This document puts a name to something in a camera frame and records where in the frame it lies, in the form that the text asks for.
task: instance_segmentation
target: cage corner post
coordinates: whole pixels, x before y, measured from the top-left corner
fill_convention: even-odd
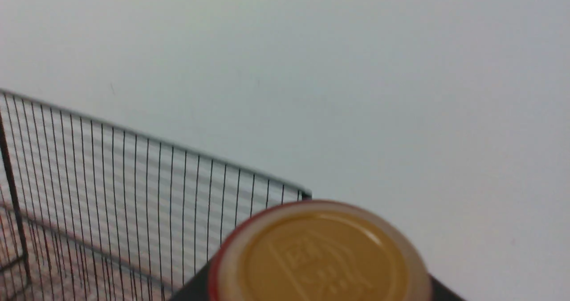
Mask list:
[[[0,114],[0,152],[2,154],[2,163],[4,164],[4,170],[6,171],[6,179],[8,180],[8,187],[10,189],[10,198],[12,200],[12,212],[14,213],[14,218],[16,219],[16,226],[18,228],[18,236],[20,237],[20,244],[22,246],[22,254],[16,256],[9,264],[2,267],[2,271],[9,271],[10,268],[17,265],[20,262],[24,263],[24,270],[26,271],[26,283],[22,287],[26,288],[27,285],[31,283],[31,272],[30,272],[30,262],[28,247],[26,244],[26,236],[24,233],[24,226],[22,221],[22,212],[20,210],[20,203],[18,202],[18,193],[16,192],[16,180],[14,179],[14,171],[12,170],[12,163],[10,162],[10,153],[8,152],[8,141],[6,139],[6,130],[4,130],[4,121],[2,120],[2,114]]]

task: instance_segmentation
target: round lid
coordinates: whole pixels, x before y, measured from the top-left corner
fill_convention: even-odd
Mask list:
[[[328,201],[254,216],[226,240],[211,271],[212,301],[420,301],[430,292],[421,259],[399,232]]]

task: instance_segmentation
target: red rim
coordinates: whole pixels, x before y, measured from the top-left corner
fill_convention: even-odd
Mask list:
[[[274,206],[268,208],[267,210],[259,212],[258,214],[251,216],[251,218],[240,224],[240,226],[238,226],[230,234],[230,236],[228,236],[228,238],[224,241],[224,243],[220,247],[220,250],[216,253],[214,258],[212,259],[212,264],[210,265],[210,271],[208,273],[208,295],[210,301],[220,301],[220,295],[218,294],[218,278],[219,278],[218,270],[220,269],[220,263],[224,258],[224,253],[226,253],[226,250],[232,244],[232,241],[234,241],[236,236],[240,234],[240,232],[242,232],[245,228],[247,228],[249,224],[257,220],[261,216],[266,215],[267,213],[271,213],[274,212],[275,210],[279,210],[280,208],[289,207],[296,204],[307,204],[307,203],[317,203],[317,202],[328,202],[328,201],[316,200],[316,201],[297,201],[297,202],[285,203],[283,205]]]

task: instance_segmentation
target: wire cage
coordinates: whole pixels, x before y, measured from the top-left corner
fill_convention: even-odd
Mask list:
[[[298,185],[0,90],[0,299],[165,300]]]

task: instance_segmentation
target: black surface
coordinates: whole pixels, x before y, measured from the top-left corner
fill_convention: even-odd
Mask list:
[[[208,267],[209,263],[184,285],[171,301],[208,301]],[[432,277],[432,288],[432,301],[464,301],[434,277]]]

